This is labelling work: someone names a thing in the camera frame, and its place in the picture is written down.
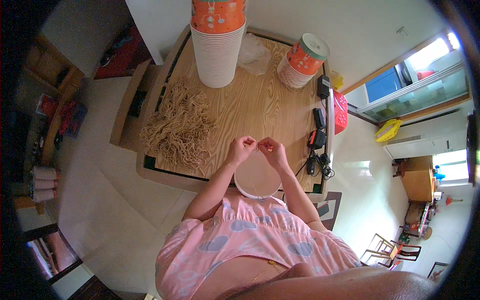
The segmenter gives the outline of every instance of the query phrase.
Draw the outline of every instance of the woman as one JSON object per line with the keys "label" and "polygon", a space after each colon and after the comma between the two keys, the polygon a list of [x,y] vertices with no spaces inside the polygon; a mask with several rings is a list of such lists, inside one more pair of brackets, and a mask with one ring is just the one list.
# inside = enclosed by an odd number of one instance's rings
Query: woman
{"label": "woman", "polygon": [[[238,165],[257,147],[280,175],[288,210],[273,197],[254,200],[227,190]],[[225,162],[167,236],[156,261],[156,287],[164,299],[339,299],[353,298],[365,286],[381,293],[392,280],[409,280],[359,266],[352,249],[323,226],[284,146],[270,137],[257,143],[243,136],[233,140]],[[357,290],[349,294],[349,288]]]}

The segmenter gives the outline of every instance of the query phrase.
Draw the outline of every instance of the red chair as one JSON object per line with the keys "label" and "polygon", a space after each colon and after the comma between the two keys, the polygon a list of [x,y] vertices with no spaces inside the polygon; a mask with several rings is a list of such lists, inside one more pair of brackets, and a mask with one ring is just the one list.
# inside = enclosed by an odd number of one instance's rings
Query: red chair
{"label": "red chair", "polygon": [[[390,241],[394,244],[402,246],[402,249],[400,251],[398,251],[398,253],[396,254],[397,259],[401,259],[401,260],[404,260],[404,261],[412,261],[412,262],[417,261],[417,258],[420,255],[421,246],[405,245],[405,244],[401,244],[401,243],[399,243],[397,241],[394,241],[394,240],[390,240]],[[417,248],[418,251],[405,251],[405,250],[403,250],[403,249],[405,249],[405,247]],[[400,257],[400,255],[405,256],[405,257],[415,257],[415,258],[403,258],[403,257]]]}

